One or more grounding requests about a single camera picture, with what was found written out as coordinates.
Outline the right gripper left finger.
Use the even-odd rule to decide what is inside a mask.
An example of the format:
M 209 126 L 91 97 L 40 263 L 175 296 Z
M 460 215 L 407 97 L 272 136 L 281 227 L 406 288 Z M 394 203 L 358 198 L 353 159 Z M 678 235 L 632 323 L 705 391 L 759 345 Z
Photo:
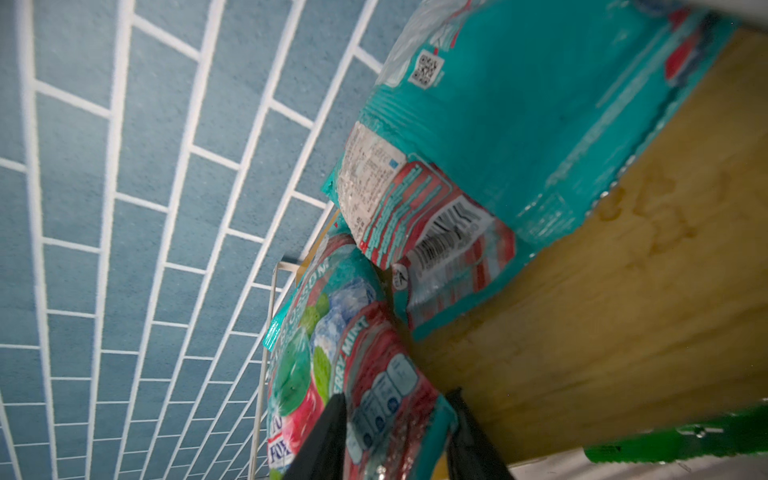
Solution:
M 283 480 L 342 480 L 346 433 L 346 397 L 334 394 Z

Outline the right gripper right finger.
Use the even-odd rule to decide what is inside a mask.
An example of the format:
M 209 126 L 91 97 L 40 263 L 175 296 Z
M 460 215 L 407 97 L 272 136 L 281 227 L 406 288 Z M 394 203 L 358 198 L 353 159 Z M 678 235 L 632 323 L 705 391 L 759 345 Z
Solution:
M 509 468 L 484 433 L 462 397 L 462 389 L 446 394 L 457 414 L 458 427 L 447 448 L 450 480 L 514 480 Z

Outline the green Fox's candy bag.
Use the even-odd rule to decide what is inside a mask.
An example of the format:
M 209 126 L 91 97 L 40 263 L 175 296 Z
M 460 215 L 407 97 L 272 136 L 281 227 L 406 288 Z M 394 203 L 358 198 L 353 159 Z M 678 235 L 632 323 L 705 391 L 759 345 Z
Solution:
M 703 422 L 653 430 L 586 447 L 593 463 L 671 463 L 767 452 L 767 404 L 729 412 Z

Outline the teal snack bag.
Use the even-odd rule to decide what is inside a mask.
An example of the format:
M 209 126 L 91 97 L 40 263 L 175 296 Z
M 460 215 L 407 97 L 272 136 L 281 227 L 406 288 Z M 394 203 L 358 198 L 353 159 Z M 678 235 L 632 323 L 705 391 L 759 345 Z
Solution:
M 730 40 L 680 1 L 424 1 L 326 190 L 421 339 L 578 229 Z

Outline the white wooden shelf rack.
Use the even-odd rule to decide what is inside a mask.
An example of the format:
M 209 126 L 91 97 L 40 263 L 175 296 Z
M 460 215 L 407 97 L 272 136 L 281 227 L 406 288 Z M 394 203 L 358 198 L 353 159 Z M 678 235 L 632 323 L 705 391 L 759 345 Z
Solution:
M 411 347 L 509 463 L 767 395 L 767 35 L 741 29 L 575 233 Z

